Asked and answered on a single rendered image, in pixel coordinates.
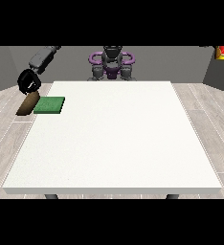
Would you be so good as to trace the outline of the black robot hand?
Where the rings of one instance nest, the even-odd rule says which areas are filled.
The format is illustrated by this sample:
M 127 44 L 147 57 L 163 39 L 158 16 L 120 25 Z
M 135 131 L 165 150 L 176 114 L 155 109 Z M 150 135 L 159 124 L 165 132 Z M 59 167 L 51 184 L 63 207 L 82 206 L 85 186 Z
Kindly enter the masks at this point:
M 19 90 L 27 95 L 28 93 L 35 92 L 41 86 L 41 81 L 37 74 L 32 69 L 24 70 L 17 80 Z

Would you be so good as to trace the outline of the green square pad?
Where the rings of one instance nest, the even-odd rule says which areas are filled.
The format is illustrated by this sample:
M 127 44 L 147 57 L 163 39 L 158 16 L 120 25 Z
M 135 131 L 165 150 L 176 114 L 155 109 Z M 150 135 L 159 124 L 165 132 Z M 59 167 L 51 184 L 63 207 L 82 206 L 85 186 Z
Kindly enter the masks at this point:
M 35 114 L 59 114 L 61 112 L 64 97 L 41 97 L 34 108 Z

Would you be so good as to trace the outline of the grey and purple robot trunk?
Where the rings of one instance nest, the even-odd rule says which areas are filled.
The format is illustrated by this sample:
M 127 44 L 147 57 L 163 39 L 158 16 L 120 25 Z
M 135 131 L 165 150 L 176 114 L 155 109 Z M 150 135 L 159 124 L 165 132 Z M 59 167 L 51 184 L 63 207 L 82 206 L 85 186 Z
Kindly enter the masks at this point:
M 135 63 L 135 56 L 129 52 L 123 52 L 122 48 L 122 46 L 104 46 L 102 52 L 92 53 L 88 58 L 92 65 L 92 77 L 88 80 L 102 80 L 103 76 L 112 80 L 117 76 L 126 81 L 134 80 L 132 65 Z

